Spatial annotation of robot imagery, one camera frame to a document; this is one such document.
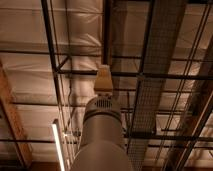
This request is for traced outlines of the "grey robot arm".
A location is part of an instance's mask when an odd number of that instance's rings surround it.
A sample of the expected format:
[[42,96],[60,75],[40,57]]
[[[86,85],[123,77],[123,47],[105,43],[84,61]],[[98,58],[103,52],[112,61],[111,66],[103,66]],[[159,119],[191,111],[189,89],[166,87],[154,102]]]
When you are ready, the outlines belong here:
[[70,171],[133,171],[125,152],[120,106],[112,97],[99,96],[87,103]]

